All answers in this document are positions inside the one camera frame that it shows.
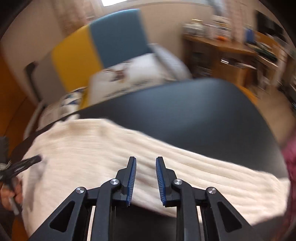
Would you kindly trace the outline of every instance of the metal pivot screw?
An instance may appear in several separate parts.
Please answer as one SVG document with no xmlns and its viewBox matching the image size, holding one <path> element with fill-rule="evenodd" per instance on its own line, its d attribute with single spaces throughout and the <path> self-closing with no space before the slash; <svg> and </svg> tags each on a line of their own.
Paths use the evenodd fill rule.
<svg viewBox="0 0 296 241">
<path fill-rule="evenodd" d="M 84 191 L 85 191 L 85 188 L 83 188 L 83 187 L 78 187 L 78 188 L 76 188 L 76 192 L 77 192 L 78 194 L 84 193 Z"/>
<path fill-rule="evenodd" d="M 112 180 L 110 181 L 110 183 L 111 183 L 112 185 L 117 185 L 117 184 L 119 183 L 119 180 L 116 179 L 116 178 L 114 178 L 114 179 L 112 179 Z"/>
<path fill-rule="evenodd" d="M 207 189 L 207 192 L 210 193 L 210 194 L 215 194 L 216 191 L 217 191 L 217 189 L 216 189 L 216 188 L 213 188 L 213 187 L 209 187 L 209 188 Z"/>
<path fill-rule="evenodd" d="M 178 178 L 174 180 L 174 184 L 176 184 L 176 185 L 181 185 L 182 182 L 183 181 L 181 179 L 178 179 Z"/>
</svg>

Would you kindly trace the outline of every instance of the white bedding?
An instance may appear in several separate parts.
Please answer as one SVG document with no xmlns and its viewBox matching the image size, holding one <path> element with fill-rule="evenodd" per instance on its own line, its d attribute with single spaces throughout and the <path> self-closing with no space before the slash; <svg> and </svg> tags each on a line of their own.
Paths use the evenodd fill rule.
<svg viewBox="0 0 296 241">
<path fill-rule="evenodd" d="M 282 215 L 288 179 L 208 158 L 128 130 L 105 119 L 57 122 L 38 136 L 24 158 L 41 154 L 43 161 L 23 172 L 23 219 L 31 235 L 76 187 L 100 186 L 137 158 L 132 203 L 174 216 L 162 206 L 155 158 L 193 187 L 216 187 L 250 223 Z"/>
<path fill-rule="evenodd" d="M 92 75 L 89 79 L 89 105 L 174 80 L 155 54 L 147 53 Z"/>
</svg>

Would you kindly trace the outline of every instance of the pink fabric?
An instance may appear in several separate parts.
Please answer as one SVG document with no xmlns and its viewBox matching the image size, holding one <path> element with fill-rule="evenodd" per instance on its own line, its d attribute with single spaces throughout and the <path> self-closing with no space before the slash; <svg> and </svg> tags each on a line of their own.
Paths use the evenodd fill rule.
<svg viewBox="0 0 296 241">
<path fill-rule="evenodd" d="M 276 236 L 276 240 L 280 240 L 283 237 L 291 222 L 296 218 L 296 131 L 282 150 L 282 154 L 286 162 L 291 187 L 284 222 Z"/>
</svg>

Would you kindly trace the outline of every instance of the patterned cushion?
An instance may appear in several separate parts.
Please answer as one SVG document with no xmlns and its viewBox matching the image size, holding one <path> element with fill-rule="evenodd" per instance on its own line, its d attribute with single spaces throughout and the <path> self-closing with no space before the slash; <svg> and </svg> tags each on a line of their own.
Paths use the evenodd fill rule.
<svg viewBox="0 0 296 241">
<path fill-rule="evenodd" d="M 75 89 L 59 101 L 46 107 L 39 119 L 38 129 L 40 130 L 50 123 L 78 111 L 85 90 L 86 87 Z"/>
</svg>

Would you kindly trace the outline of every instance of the blue and white patterned fabric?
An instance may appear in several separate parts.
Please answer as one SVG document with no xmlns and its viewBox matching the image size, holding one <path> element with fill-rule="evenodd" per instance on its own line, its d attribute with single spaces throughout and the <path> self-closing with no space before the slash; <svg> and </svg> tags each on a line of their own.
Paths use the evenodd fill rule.
<svg viewBox="0 0 296 241">
<path fill-rule="evenodd" d="M 75 89 L 61 99 L 59 108 L 61 118 L 79 110 L 85 89 L 86 87 Z"/>
</svg>

